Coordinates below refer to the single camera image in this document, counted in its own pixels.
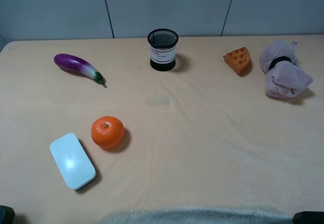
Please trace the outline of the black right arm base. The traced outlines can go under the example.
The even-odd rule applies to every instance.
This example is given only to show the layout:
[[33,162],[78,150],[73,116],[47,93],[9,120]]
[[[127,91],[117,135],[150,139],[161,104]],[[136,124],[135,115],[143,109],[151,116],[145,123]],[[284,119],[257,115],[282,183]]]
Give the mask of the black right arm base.
[[293,217],[293,224],[324,224],[323,211],[302,211]]

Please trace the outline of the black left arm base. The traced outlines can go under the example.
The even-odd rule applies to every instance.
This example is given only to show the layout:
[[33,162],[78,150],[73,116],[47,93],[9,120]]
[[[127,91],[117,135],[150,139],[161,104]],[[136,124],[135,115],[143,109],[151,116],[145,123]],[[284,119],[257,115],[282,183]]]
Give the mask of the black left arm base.
[[0,206],[0,224],[12,224],[15,218],[15,212],[11,207]]

